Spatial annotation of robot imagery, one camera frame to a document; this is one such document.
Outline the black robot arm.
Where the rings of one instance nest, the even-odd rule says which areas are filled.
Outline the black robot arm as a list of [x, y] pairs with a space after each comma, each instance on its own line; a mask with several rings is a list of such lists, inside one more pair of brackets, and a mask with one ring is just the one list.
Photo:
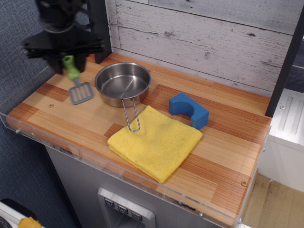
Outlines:
[[62, 59], [74, 56], [75, 65], [84, 72], [86, 57], [104, 50], [104, 39], [90, 31], [93, 22], [81, 25], [76, 21], [78, 13], [91, 17], [84, 9], [85, 0], [38, 0], [39, 23], [42, 32], [22, 41], [22, 47], [29, 59], [41, 58], [53, 71], [61, 74]]

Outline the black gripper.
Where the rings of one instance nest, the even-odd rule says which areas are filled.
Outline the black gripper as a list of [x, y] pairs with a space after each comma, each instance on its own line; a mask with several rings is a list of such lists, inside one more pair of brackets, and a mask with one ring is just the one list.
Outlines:
[[28, 58], [44, 58], [54, 73], [62, 75], [61, 58], [74, 55], [76, 68], [84, 72], [88, 54], [103, 52], [105, 46], [101, 36], [88, 31], [92, 25], [78, 23], [77, 16], [40, 14], [42, 31], [21, 42]]

